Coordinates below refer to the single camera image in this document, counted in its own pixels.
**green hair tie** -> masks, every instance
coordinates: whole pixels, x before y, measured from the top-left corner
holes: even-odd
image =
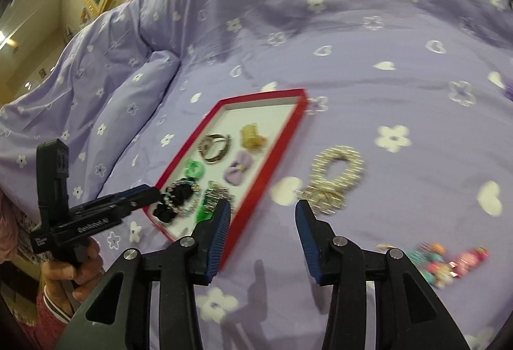
[[[205,174],[205,166],[198,160],[188,159],[186,163],[185,176],[194,178],[196,181]]]

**purple bedsheet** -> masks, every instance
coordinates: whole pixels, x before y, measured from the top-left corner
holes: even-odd
[[[306,270],[293,191],[317,153],[342,144],[361,153],[365,177],[327,218],[335,232],[366,249],[490,250],[437,290],[482,349],[513,306],[511,22],[507,0],[131,0],[2,108],[0,186],[38,219],[35,148],[56,137],[70,147],[71,205],[154,184],[219,99],[306,88],[309,115],[269,194],[225,270],[197,288],[205,348],[320,348],[330,290]],[[97,240],[106,267],[128,247],[167,242],[142,212]],[[372,312],[371,285],[368,299]]]

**gold beaded bracelet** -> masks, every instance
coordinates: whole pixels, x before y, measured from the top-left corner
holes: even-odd
[[[326,179],[326,167],[335,160],[347,161],[346,170],[334,179]],[[334,146],[319,153],[312,163],[310,185],[296,192],[298,198],[307,200],[315,214],[335,214],[335,209],[345,206],[345,192],[361,178],[363,160],[348,146]]]

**purple hair clip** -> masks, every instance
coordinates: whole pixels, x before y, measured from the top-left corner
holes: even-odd
[[[244,173],[253,164],[253,158],[248,152],[240,150],[235,155],[233,163],[224,172],[225,181],[230,185],[238,186],[244,179]]]

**metal bangle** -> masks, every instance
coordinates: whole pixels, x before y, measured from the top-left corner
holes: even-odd
[[[225,145],[221,149],[221,151],[217,154],[217,156],[214,156],[213,158],[207,158],[207,154],[214,145],[214,143],[224,141]],[[231,145],[231,136],[227,134],[226,136],[222,136],[220,134],[209,134],[206,135],[201,139],[201,142],[199,143],[198,152],[203,158],[204,161],[206,161],[209,164],[216,163],[222,158],[226,156],[228,153],[228,150],[230,149]]]

